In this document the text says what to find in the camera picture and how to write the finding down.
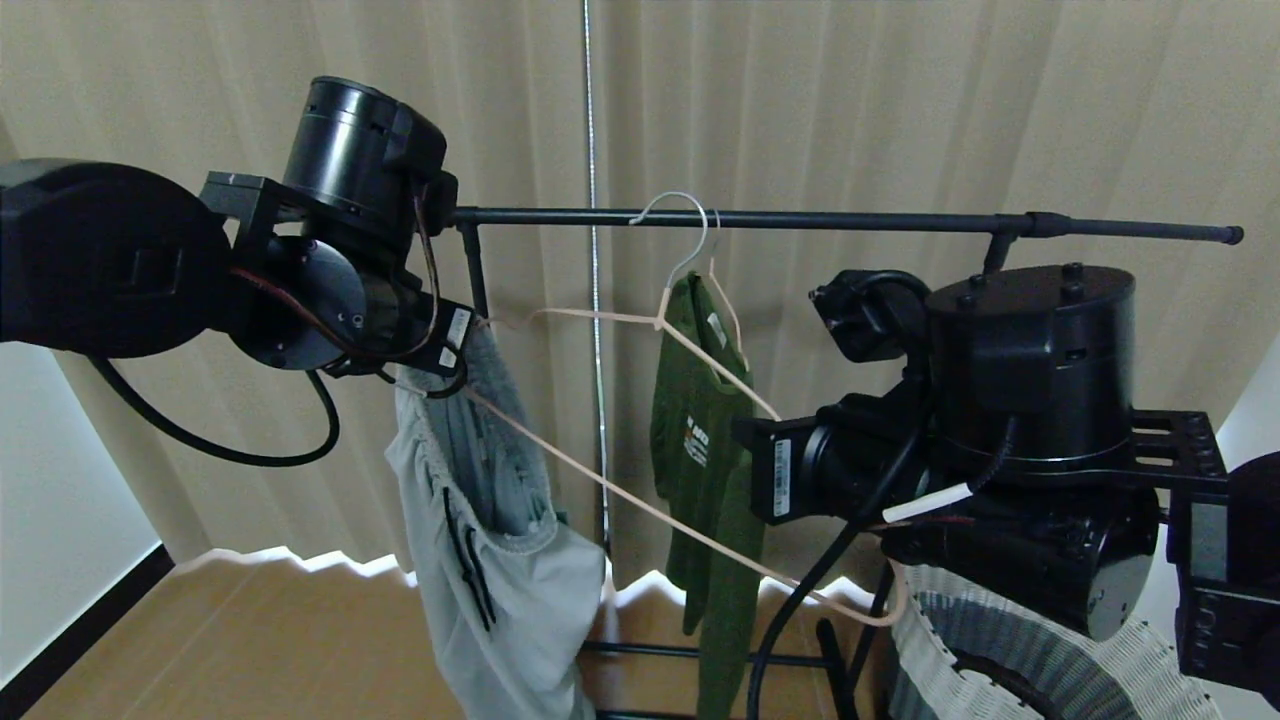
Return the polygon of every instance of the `wooden floor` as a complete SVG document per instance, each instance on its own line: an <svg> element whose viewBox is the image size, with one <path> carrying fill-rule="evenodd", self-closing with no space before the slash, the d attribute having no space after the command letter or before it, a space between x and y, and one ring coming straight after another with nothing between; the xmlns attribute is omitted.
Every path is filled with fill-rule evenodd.
<svg viewBox="0 0 1280 720"><path fill-rule="evenodd" d="M625 603L617 593L602 603L594 638L696 646L680 632L681 607L659 587L621 594ZM780 592L765 592L756 633L780 602ZM836 623L847 656L856 624L820 606L801 610L777 652L818 655L813 626L823 616ZM580 664L600 708L694 710L696 660L584 652ZM870 684L859 688L863 717L873 716L864 697ZM771 669L762 715L833 720L826 675ZM393 564L370 571L338 560L308 569L280 553L215 552L156 585L27 717L463 715L435 667L417 589Z"/></svg>

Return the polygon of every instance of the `green garment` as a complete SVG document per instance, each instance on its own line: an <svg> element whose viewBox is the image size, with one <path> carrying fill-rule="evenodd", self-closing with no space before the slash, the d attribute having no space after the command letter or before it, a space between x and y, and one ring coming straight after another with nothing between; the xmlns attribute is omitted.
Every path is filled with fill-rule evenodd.
<svg viewBox="0 0 1280 720"><path fill-rule="evenodd" d="M696 273L689 273L672 288L667 322L742 382L751 383ZM750 418L754 410L751 398L663 336L649 428L658 496L671 505L677 520L759 559L764 523L750 510L750 454L730 437L733 418ZM760 578L680 532L671 537L667 577L687 593L685 634L692 634L703 623L698 717L724 720L746 671Z"/></svg>

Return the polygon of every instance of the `clothes rack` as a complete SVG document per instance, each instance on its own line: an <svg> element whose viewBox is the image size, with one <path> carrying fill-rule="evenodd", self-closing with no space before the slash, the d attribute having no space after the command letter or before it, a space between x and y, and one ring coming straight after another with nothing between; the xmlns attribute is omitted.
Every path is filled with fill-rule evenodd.
<svg viewBox="0 0 1280 720"><path fill-rule="evenodd" d="M913 214L913 213L791 213L791 211L740 211L716 210L717 227L724 229L777 229L777 231L861 231L861 232L933 232L989 234L983 272L1000 270L1010 246L1019 238L1047 238L1066 234L1149 237L1164 240L1190 240L1235 245L1243 238L1238 227L1185 225L1146 223L1133 220L1075 219L1057 213L1024 213L993 215ZM475 208L462 206L453 213L451 225L462 236L471 278L471 293L479 315L489 316L489 293L485 284L480 254L481 225L575 225L575 227L627 227L640 215L639 209L595 208ZM703 218L691 210L650 210L643 223L632 227L687 227L703 225ZM832 702L838 720L858 720L854 710L854 685L840 651L835 628L829 620L819 620L815 628L820 657L772 655L771 665L822 667L827 671ZM643 643L612 643L589 641L582 650L603 653L639 653L667 657L698 657L698 650L680 646ZM644 712L626 710L600 710L598 720L684 720L691 715L669 712Z"/></svg>

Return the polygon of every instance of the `label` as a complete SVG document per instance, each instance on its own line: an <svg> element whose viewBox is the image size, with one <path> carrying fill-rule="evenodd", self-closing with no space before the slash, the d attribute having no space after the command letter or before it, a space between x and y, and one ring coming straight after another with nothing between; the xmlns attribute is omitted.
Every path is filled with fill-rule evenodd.
<svg viewBox="0 0 1280 720"><path fill-rule="evenodd" d="M716 331L716 337L719 338L721 347L728 345L728 336L724 334L724 328L721 325L719 315L717 315L716 313L708 315L707 324L710 325L713 331Z"/></svg>
<svg viewBox="0 0 1280 720"><path fill-rule="evenodd" d="M453 313L453 320L449 323L449 334L445 338L453 347L462 347L462 341L467 337L467 327L471 323L471 310L466 307L458 307Z"/></svg>
<svg viewBox="0 0 1280 720"><path fill-rule="evenodd" d="M710 438L707 436L707 430L699 428L692 418L689 418L685 425L685 452L692 457L694 462L705 468L707 446L710 445Z"/></svg>
<svg viewBox="0 0 1280 720"><path fill-rule="evenodd" d="M791 441L773 443L773 516L791 512Z"/></svg>

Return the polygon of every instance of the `light under curtain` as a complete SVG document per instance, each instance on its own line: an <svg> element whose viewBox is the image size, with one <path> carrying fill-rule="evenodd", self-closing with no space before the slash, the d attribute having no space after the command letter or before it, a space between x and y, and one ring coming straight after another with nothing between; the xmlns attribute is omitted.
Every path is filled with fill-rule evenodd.
<svg viewBox="0 0 1280 720"><path fill-rule="evenodd" d="M1235 249L1155 240L1021 240L1010 266L1066 260L1138 277L1138 401L1221 421L1280 332L1280 4L595 1L600 206L664 190L708 208L1020 213L1244 225ZM307 83L338 74L435 122L461 201L588 204L579 3L6 3L0 140L10 155L136 164L198 190L205 173L279 176ZM495 315L590 306L582 228L483 229ZM648 314L696 234L602 229L604 310ZM846 363L806 293L842 268L900 268L932 286L980 266L984 240L724 232L717 274L744 324L756 388L783 415L893 366ZM438 242L445 295L470 287L457 234ZM415 259L411 270L421 273ZM658 337L603 325L611 474L655 501L648 428ZM594 464L591 328L499 332L538 429ZM343 439L324 461L257 470L159 437L60 357L108 448L179 560L287 544L408 568L392 392L330 383ZM179 424L255 452L323 437L305 378L220 336L120 363ZM598 537L595 486L553 465L571 523ZM666 561L669 529L612 503L616 582ZM765 564L799 574L833 534L771 530ZM840 571L869 582L872 553Z"/></svg>

